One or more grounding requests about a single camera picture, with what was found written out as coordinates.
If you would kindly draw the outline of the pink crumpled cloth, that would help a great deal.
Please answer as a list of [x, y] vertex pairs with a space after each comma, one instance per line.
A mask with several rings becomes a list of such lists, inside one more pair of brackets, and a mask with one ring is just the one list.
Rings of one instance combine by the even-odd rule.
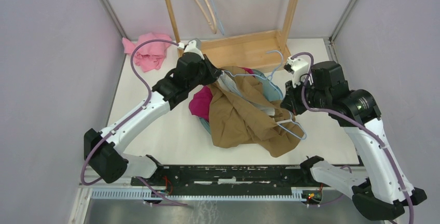
[[[144, 43], [153, 39], [161, 39], [172, 41], [171, 37], [167, 34], [160, 33], [147, 33], [139, 36], [138, 42], [133, 43], [127, 38], [122, 38], [122, 44], [124, 47], [124, 53], [131, 55], [136, 47], [141, 43]], [[164, 43], [161, 41], [152, 42], [142, 46], [134, 55], [133, 63], [139, 66], [143, 72], [151, 70], [159, 70], [167, 56], [167, 49], [171, 46], [170, 43]]]

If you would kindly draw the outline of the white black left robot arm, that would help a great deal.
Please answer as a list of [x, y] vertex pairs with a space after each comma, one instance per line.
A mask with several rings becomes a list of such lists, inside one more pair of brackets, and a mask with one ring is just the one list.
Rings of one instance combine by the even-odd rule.
[[208, 57], [185, 52], [163, 79], [150, 90], [146, 99], [124, 117], [101, 131], [84, 134], [84, 160], [103, 180], [111, 184], [124, 174], [141, 176], [151, 186], [162, 182], [163, 171], [152, 158], [124, 154], [128, 145], [143, 130], [188, 98], [197, 86], [216, 82], [222, 75]]

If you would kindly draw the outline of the brown skirt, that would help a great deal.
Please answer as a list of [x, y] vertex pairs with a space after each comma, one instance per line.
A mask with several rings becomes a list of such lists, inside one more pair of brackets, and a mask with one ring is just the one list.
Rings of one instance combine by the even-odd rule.
[[[220, 122], [210, 125], [212, 143], [220, 148], [232, 148], [241, 145], [258, 144], [269, 152], [272, 157], [280, 157], [300, 143], [300, 139], [290, 135], [279, 127], [276, 122], [287, 120], [289, 111], [280, 107], [282, 100], [268, 101], [262, 93], [254, 92], [251, 101], [263, 106], [274, 107], [275, 114], [266, 115], [252, 104], [245, 122]], [[303, 136], [303, 131], [292, 123], [282, 124], [288, 130]]]

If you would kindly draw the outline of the teal plastic basket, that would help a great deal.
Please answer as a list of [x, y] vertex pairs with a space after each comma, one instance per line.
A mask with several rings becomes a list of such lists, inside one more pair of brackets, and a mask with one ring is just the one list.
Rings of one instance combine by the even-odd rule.
[[[281, 89], [271, 84], [271, 81], [260, 71], [256, 69], [243, 68], [247, 73], [254, 74], [254, 77], [263, 85], [263, 95], [268, 101], [276, 101], [282, 99]], [[209, 125], [209, 109], [213, 98], [209, 87], [204, 86], [199, 92], [195, 93], [189, 103], [189, 110], [192, 115], [197, 116], [203, 128], [211, 134]]]

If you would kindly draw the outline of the magenta cloth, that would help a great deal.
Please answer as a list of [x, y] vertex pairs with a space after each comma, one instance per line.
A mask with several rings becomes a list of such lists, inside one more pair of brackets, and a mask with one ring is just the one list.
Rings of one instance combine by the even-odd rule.
[[262, 93], [262, 83], [249, 68], [222, 68], [219, 81], [202, 87], [189, 103], [190, 113], [212, 125], [220, 122], [245, 122], [256, 91]]

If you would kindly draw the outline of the wooden clothes rack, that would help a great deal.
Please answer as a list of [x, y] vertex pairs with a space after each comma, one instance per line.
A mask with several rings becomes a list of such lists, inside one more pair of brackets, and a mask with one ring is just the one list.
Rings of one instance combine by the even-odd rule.
[[277, 70], [279, 57], [269, 51], [279, 51], [284, 57], [291, 55], [287, 39], [299, 0], [289, 0], [283, 28], [201, 42], [201, 50], [217, 67], [239, 66], [262, 72]]

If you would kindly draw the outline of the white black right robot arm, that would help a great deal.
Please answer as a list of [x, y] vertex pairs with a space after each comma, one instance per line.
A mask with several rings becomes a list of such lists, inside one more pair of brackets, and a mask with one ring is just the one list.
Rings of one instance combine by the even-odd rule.
[[327, 113], [350, 137], [367, 171], [366, 177], [356, 177], [314, 156], [300, 164], [303, 185], [322, 183], [336, 189], [372, 221], [394, 221], [427, 199], [396, 162], [374, 97], [363, 89], [351, 90], [339, 64], [289, 59], [284, 69], [293, 77], [285, 84], [281, 107], [296, 116], [306, 111]]

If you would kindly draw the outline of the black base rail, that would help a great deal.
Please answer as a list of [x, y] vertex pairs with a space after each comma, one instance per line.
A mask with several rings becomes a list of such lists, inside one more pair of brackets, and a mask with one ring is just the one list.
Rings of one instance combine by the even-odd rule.
[[298, 165], [164, 165], [146, 183], [172, 196], [287, 196], [321, 186]]

